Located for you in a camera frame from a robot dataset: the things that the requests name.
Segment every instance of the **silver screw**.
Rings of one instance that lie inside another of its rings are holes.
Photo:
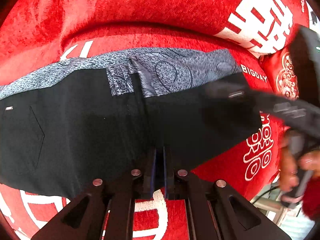
[[[227,185],[227,183],[222,179],[219,179],[216,184],[218,187],[225,187]]]
[[[178,175],[184,177],[188,175],[188,172],[186,170],[178,170]]]
[[[239,97],[239,96],[243,96],[244,95],[244,91],[240,90],[237,92],[233,92],[229,94],[229,98],[235,98],[235,97]]]
[[[134,169],[131,171],[132,176],[139,176],[141,174],[141,171],[138,169]]]
[[[102,179],[95,179],[92,182],[92,184],[95,185],[95,186],[101,186],[102,185]]]

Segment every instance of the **hand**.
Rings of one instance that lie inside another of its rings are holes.
[[[304,170],[314,171],[313,177],[320,177],[320,150],[315,150],[303,155],[296,161],[289,151],[289,133],[286,133],[280,143],[280,188],[282,191],[289,192],[292,187],[299,184],[296,176],[298,166]]]

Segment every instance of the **gray fabric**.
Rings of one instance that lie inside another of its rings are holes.
[[[9,85],[0,86],[0,99],[52,87],[76,70],[103,68],[113,96],[133,92],[130,74],[138,73],[145,97],[186,90],[241,72],[227,49],[208,53],[191,49],[126,49],[47,65]]]

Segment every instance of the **white chinese character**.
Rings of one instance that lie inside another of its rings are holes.
[[[284,47],[284,33],[290,33],[293,15],[281,0],[242,0],[236,13],[245,21],[233,13],[228,21],[238,27],[240,32],[235,33],[225,27],[215,36],[232,39],[253,54],[274,53]]]

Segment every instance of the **black pants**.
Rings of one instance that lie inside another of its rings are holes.
[[[242,73],[226,77],[246,83]],[[94,179],[116,179],[152,147],[167,144],[187,170],[261,127],[250,103],[212,99],[205,86],[143,98],[111,96],[104,69],[78,70],[50,88],[0,101],[0,182],[40,195],[73,198]]]

